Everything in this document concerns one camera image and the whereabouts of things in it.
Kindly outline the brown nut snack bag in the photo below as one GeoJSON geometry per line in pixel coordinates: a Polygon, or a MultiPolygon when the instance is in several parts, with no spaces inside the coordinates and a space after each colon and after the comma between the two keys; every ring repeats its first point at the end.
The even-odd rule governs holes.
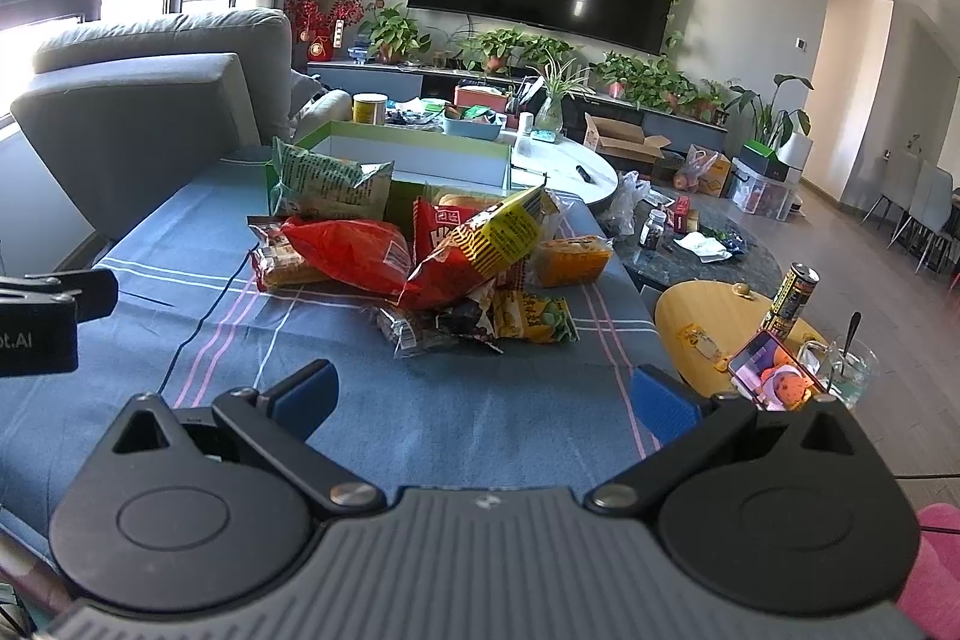
{"type": "Polygon", "coordinates": [[[460,299],[438,312],[412,312],[397,305],[384,305],[374,310],[373,321],[397,359],[457,346],[478,347],[496,356],[503,354],[488,310],[473,299],[460,299]]]}

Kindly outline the red chip bag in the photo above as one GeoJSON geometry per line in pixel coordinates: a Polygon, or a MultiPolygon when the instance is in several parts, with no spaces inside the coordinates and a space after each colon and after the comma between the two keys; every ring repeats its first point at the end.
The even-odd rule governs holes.
{"type": "Polygon", "coordinates": [[[320,273],[383,298],[397,298],[412,273],[409,246],[393,224],[373,220],[305,223],[290,218],[281,225],[281,232],[320,273]]]}

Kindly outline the yellow green snack packet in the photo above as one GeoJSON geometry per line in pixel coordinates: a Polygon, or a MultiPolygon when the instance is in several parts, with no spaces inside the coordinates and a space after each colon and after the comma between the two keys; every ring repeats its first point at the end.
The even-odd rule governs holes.
{"type": "Polygon", "coordinates": [[[496,291],[490,307],[494,334],[532,344],[566,344],[579,333],[563,298],[547,298],[526,291],[496,291]]]}

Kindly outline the green snack bag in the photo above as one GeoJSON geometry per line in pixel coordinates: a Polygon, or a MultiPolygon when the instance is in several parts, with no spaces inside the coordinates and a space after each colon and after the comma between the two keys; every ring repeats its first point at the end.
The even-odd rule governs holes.
{"type": "Polygon", "coordinates": [[[268,172],[274,216],[308,221],[381,221],[391,195],[393,163],[361,164],[275,138],[268,172]]]}

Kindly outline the red yellow snack bag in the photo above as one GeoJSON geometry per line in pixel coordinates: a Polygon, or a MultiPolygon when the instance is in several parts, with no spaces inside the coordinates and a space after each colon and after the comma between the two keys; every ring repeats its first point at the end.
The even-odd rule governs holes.
{"type": "Polygon", "coordinates": [[[472,214],[443,236],[439,214],[455,206],[413,202],[413,248],[418,263],[405,281],[398,305],[436,310],[459,301],[532,253],[544,222],[545,187],[537,185],[472,214]]]}

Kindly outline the red cake packet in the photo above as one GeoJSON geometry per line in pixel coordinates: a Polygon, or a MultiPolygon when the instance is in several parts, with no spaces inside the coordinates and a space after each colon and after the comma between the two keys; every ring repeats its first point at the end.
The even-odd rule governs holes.
{"type": "Polygon", "coordinates": [[[327,276],[309,265],[286,239],[281,221],[272,216],[249,216],[247,227],[257,239],[251,252],[251,266],[259,291],[327,281],[327,276]]]}

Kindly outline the orange packaged bread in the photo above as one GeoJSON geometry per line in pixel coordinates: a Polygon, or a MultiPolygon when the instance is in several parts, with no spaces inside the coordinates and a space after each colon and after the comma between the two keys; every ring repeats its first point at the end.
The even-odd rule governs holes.
{"type": "Polygon", "coordinates": [[[601,237],[579,236],[540,244],[530,263],[535,282],[550,289],[594,283],[612,257],[612,245],[601,237]]]}

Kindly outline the white sliced bread bag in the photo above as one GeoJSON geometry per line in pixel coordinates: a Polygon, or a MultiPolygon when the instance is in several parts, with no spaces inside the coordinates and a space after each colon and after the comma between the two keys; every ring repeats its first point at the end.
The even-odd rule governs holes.
{"type": "Polygon", "coordinates": [[[443,193],[434,202],[443,208],[471,209],[473,213],[480,213],[483,209],[491,208],[501,202],[500,197],[494,195],[469,195],[469,193],[443,193]]]}

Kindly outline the smartphone in pink case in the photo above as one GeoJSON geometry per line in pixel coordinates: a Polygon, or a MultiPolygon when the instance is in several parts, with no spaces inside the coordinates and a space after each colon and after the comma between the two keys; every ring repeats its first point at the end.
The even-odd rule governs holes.
{"type": "Polygon", "coordinates": [[[732,383],[761,411],[796,411],[822,392],[811,372],[768,331],[729,359],[732,383]]]}

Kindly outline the yellow wooden stool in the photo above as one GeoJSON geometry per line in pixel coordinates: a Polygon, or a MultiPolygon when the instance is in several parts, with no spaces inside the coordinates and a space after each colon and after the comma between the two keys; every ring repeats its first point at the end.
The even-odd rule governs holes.
{"type": "Polygon", "coordinates": [[[731,376],[719,372],[716,361],[704,357],[682,331],[698,326],[713,340],[722,357],[732,356],[757,333],[770,304],[770,299],[758,292],[744,299],[729,283],[686,281],[662,292],[654,323],[674,369],[695,392],[711,396],[731,392],[731,376]]]}

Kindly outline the glass cup with spoon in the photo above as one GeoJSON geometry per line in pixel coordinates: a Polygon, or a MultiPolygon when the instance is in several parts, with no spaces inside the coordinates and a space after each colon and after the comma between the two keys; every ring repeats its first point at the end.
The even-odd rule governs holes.
{"type": "Polygon", "coordinates": [[[807,339],[799,349],[800,364],[830,395],[853,409],[878,372],[878,357],[859,336],[862,314],[854,310],[846,331],[832,342],[807,339]]]}

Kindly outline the blue striped table cloth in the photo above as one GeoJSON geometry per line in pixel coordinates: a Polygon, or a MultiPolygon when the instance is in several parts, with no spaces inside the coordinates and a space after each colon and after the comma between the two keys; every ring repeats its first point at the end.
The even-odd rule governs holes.
{"type": "Polygon", "coordinates": [[[221,163],[169,198],[106,255],[121,298],[78,331],[73,374],[2,385],[2,523],[39,536],[128,398],[178,408],[267,388],[314,359],[340,378],[313,445],[384,491],[402,486],[566,486],[607,481],[658,441],[631,411],[633,370],[665,367],[651,314],[610,262],[565,294],[578,341],[508,341],[394,356],[373,306],[340,287],[268,294],[245,266],[247,218],[265,187],[251,164],[221,163]]]}

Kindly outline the black yellow drink can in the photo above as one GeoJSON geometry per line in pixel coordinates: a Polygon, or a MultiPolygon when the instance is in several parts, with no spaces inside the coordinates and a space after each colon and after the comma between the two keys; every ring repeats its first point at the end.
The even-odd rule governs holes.
{"type": "Polygon", "coordinates": [[[794,262],[782,278],[770,307],[760,321],[760,328],[784,341],[793,331],[805,304],[814,294],[820,276],[804,263],[794,262]]]}

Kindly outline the dark marble round table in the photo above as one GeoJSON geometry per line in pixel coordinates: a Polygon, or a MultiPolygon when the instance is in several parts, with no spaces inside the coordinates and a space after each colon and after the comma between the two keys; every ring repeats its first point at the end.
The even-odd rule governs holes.
{"type": "Polygon", "coordinates": [[[686,241],[669,227],[654,248],[641,244],[640,229],[651,206],[635,211],[636,230],[615,242],[619,259],[638,287],[664,292],[690,281],[743,283],[763,296],[773,296],[781,283],[781,266],[773,253],[739,223],[740,214],[729,214],[729,203],[716,198],[690,198],[690,218],[700,234],[686,241]]]}

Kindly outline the dark glass jar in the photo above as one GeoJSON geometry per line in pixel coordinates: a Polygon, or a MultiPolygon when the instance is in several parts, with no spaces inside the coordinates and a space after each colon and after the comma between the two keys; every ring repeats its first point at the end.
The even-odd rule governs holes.
{"type": "Polygon", "coordinates": [[[664,235],[665,225],[667,224],[667,214],[662,209],[651,209],[647,213],[646,220],[641,226],[638,242],[646,250],[656,250],[658,243],[664,235]]]}

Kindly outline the grey sofa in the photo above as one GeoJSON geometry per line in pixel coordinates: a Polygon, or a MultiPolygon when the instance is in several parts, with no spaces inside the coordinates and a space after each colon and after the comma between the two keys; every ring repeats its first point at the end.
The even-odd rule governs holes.
{"type": "Polygon", "coordinates": [[[11,113],[88,224],[118,241],[226,154],[350,119],[347,92],[291,55],[275,8],[85,23],[37,49],[11,113]]]}

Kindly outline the black marker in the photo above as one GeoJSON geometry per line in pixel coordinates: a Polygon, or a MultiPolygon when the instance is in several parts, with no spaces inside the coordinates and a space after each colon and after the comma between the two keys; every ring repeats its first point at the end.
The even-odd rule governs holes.
{"type": "Polygon", "coordinates": [[[579,166],[579,164],[576,164],[576,166],[574,166],[574,169],[576,169],[576,172],[578,172],[579,177],[581,177],[583,181],[587,182],[588,184],[592,184],[592,182],[594,182],[594,179],[592,179],[592,175],[590,175],[589,172],[587,172],[587,170],[584,169],[583,166],[579,166]]]}

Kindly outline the white round coffee table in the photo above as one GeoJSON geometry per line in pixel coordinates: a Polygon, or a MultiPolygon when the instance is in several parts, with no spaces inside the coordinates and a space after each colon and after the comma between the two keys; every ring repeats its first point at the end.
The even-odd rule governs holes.
{"type": "Polygon", "coordinates": [[[612,202],[619,185],[619,174],[597,152],[566,136],[556,143],[517,136],[511,151],[511,185],[514,188],[532,187],[539,182],[545,182],[551,190],[576,195],[592,211],[601,211],[612,202]],[[592,175],[592,184],[579,177],[574,169],[576,164],[592,175]]]}

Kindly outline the open cardboard box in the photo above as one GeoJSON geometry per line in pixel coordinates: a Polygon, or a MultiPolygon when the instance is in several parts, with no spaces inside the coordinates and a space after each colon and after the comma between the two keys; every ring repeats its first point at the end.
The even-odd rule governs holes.
{"type": "Polygon", "coordinates": [[[664,157],[665,148],[670,145],[667,136],[647,135],[640,125],[596,117],[592,113],[586,113],[584,121],[583,145],[607,158],[655,163],[664,157]]]}

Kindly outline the green cardboard box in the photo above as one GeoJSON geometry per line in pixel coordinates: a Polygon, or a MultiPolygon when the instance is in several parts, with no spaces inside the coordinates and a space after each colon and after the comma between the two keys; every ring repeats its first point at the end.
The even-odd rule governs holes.
{"type": "Polygon", "coordinates": [[[296,144],[361,164],[394,163],[394,179],[460,190],[511,190],[511,148],[436,131],[327,122],[296,144]]]}

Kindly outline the yellow tin can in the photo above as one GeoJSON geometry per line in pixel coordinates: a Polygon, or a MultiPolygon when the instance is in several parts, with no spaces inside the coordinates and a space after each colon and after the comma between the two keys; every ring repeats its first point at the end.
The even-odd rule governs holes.
{"type": "Polygon", "coordinates": [[[384,125],[389,97],[377,92],[360,92],[353,96],[352,119],[355,124],[384,125]]]}

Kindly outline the blue plastic basket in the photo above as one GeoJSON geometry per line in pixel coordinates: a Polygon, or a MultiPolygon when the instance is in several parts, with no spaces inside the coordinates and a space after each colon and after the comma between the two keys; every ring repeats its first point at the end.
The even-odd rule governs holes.
{"type": "Polygon", "coordinates": [[[469,138],[479,142],[496,142],[503,130],[503,117],[496,112],[485,112],[468,119],[443,117],[441,128],[444,135],[469,138]]]}

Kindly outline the glass vase with plant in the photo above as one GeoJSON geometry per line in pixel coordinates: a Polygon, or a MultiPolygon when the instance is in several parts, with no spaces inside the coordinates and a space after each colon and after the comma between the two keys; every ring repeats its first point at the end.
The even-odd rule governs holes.
{"type": "Polygon", "coordinates": [[[589,88],[589,70],[578,58],[552,58],[539,70],[544,81],[545,101],[535,113],[532,136],[539,142],[556,143],[563,135],[563,99],[568,94],[589,88]]]}

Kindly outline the red berry decoration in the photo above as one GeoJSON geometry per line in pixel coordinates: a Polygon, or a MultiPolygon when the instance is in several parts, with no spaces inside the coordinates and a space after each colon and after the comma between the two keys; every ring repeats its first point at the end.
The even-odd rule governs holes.
{"type": "Polygon", "coordinates": [[[342,47],[343,33],[363,21],[377,0],[285,0],[283,11],[308,62],[329,62],[342,47]]]}

